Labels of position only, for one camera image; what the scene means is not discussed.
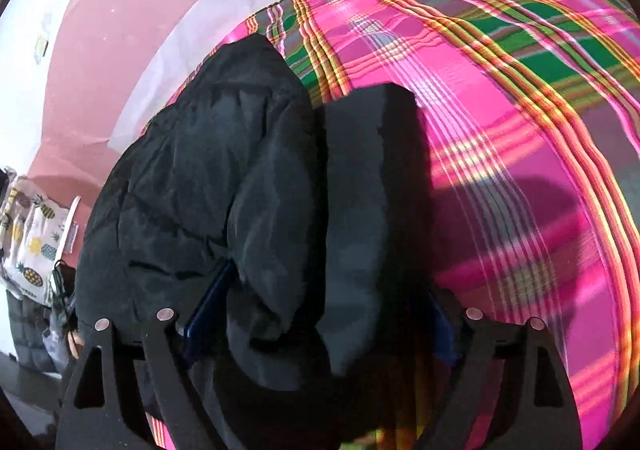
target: bedspread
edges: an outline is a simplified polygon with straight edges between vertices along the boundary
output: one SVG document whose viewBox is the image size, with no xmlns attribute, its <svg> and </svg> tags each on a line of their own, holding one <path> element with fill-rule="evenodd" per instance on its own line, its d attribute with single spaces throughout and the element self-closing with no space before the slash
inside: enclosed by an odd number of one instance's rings
<svg viewBox="0 0 640 450">
<path fill-rule="evenodd" d="M 415 93 L 436 280 L 492 318 L 545 319 L 594 448 L 640 360 L 640 27 L 628 2 L 281 0 L 223 42 L 252 32 L 316 105 L 388 81 Z M 410 448 L 427 422 L 421 369 L 379 448 Z"/>
</svg>

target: black jacket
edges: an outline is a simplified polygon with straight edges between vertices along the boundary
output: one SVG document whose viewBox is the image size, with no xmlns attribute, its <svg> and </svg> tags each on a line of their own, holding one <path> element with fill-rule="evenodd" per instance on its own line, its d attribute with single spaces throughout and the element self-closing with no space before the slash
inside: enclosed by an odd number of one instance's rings
<svg viewBox="0 0 640 450">
<path fill-rule="evenodd" d="M 107 317 L 136 343 L 232 259 L 226 325 L 190 371 L 229 447 L 331 448 L 378 427 L 377 375 L 406 350 L 406 284 L 424 270 L 418 116 L 392 84 L 314 111 L 263 36 L 221 47 L 100 193 L 76 276 L 82 334 Z"/>
</svg>

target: pineapple pattern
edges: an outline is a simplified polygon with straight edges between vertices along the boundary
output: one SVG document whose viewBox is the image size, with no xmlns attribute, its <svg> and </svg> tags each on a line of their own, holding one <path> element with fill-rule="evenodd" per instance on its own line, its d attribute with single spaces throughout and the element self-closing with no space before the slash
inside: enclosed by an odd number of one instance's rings
<svg viewBox="0 0 640 450">
<path fill-rule="evenodd" d="M 43 245 L 40 253 L 45 259 L 49 259 L 50 261 L 56 260 L 56 249 L 51 245 Z"/>
<path fill-rule="evenodd" d="M 16 243 L 20 243 L 22 241 L 22 236 L 24 235 L 24 217 L 18 216 L 14 223 L 14 231 L 12 232 L 12 238 Z"/>
<path fill-rule="evenodd" d="M 38 194 L 36 196 L 36 199 L 33 200 L 33 204 L 40 209 L 45 219 L 53 219 L 56 216 L 56 213 L 53 211 L 53 208 L 51 208 L 50 206 L 47 206 L 47 204 L 44 202 L 44 198 L 40 194 Z"/>
<path fill-rule="evenodd" d="M 27 245 L 27 248 L 33 255 L 37 255 L 42 249 L 42 240 L 39 237 L 34 237 Z"/>
<path fill-rule="evenodd" d="M 9 192 L 9 197 L 6 200 L 9 205 L 14 204 L 15 197 L 18 195 L 18 192 L 18 189 L 15 187 L 11 189 L 11 192 Z"/>
<path fill-rule="evenodd" d="M 2 215 L 2 220 L 0 220 L 0 228 L 2 228 L 2 230 L 7 231 L 12 224 L 14 223 L 14 220 L 11 219 L 11 216 L 9 214 L 4 214 Z"/>
<path fill-rule="evenodd" d="M 44 285 L 44 281 L 42 280 L 42 277 L 39 276 L 38 272 L 31 268 L 26 268 L 24 264 L 18 263 L 18 271 L 20 271 L 27 282 L 33 284 L 33 286 L 42 287 Z"/>
</svg>

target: metal rivet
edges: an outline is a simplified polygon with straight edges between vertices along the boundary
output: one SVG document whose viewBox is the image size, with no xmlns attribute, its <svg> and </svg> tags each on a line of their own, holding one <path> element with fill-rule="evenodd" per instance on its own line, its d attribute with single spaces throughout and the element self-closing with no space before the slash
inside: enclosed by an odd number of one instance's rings
<svg viewBox="0 0 640 450">
<path fill-rule="evenodd" d="M 174 317 L 174 310 L 170 307 L 165 307 L 158 311 L 158 314 L 156 316 L 158 317 L 158 320 L 162 320 L 163 322 L 166 320 L 171 320 Z"/>
<path fill-rule="evenodd" d="M 529 319 L 529 325 L 536 331 L 542 331 L 546 327 L 545 321 L 537 316 Z"/>
<path fill-rule="evenodd" d="M 100 318 L 95 323 L 94 327 L 95 327 L 96 331 L 104 331 L 105 329 L 107 329 L 109 327 L 109 319 L 108 318 Z"/>
<path fill-rule="evenodd" d="M 471 320 L 479 320 L 484 314 L 477 307 L 470 307 L 466 310 L 466 316 Z"/>
</svg>

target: pineapple print bag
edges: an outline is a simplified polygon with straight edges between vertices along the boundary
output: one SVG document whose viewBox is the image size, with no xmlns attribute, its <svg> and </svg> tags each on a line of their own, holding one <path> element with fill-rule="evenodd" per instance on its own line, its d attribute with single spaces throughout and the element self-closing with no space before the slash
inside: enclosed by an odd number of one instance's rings
<svg viewBox="0 0 640 450">
<path fill-rule="evenodd" d="M 1 280 L 18 299 L 50 306 L 49 277 L 69 210 L 26 177 L 10 172 L 9 179 L 0 217 Z"/>
</svg>

